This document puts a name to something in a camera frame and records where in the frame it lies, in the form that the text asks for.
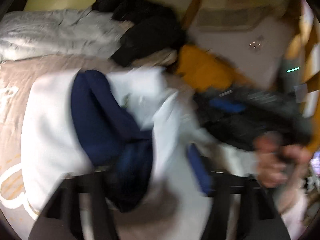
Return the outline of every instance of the gray blanket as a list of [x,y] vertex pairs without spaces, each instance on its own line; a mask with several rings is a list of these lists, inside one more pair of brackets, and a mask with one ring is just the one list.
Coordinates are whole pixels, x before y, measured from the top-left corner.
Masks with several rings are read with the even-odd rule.
[[7,13],[0,22],[0,62],[50,54],[109,58],[124,30],[91,8]]

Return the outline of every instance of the white garment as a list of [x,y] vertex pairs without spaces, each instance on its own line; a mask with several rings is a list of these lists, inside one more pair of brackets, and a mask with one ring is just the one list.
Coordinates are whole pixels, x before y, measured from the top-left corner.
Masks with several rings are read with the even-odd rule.
[[[66,173],[89,173],[93,166],[81,148],[73,127],[70,94],[79,70],[47,74],[33,84],[21,133],[23,182],[30,205],[42,210]],[[176,147],[180,108],[177,91],[167,90],[161,69],[143,68],[107,74],[111,90],[122,105],[126,96],[148,102],[127,105],[138,125],[153,126],[154,165],[151,188],[159,184],[162,170]]]

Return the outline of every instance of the green light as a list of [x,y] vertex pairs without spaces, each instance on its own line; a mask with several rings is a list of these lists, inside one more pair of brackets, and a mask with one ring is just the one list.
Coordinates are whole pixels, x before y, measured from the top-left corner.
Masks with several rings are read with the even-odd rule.
[[289,70],[287,70],[287,72],[295,71],[297,69],[299,69],[299,67],[296,67],[296,68],[293,68],[293,69],[289,69]]

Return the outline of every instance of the orange cloth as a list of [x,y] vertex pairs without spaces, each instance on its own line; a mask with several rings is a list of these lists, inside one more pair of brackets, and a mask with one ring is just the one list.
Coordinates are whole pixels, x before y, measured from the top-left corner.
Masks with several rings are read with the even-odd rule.
[[197,46],[185,45],[180,50],[176,74],[199,92],[208,87],[227,89],[234,81],[233,69]]

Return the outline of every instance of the person's hand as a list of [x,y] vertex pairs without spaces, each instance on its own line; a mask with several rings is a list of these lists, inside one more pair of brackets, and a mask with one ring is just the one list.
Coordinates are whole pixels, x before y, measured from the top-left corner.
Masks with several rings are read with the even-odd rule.
[[273,152],[282,151],[284,157],[290,158],[296,163],[293,172],[295,180],[303,176],[305,167],[310,161],[310,152],[299,145],[289,145],[279,148],[279,146],[268,136],[260,136],[254,141],[258,157],[257,173],[258,180],[267,188],[277,187],[285,183],[288,178],[282,171],[285,169],[285,163],[282,163]]

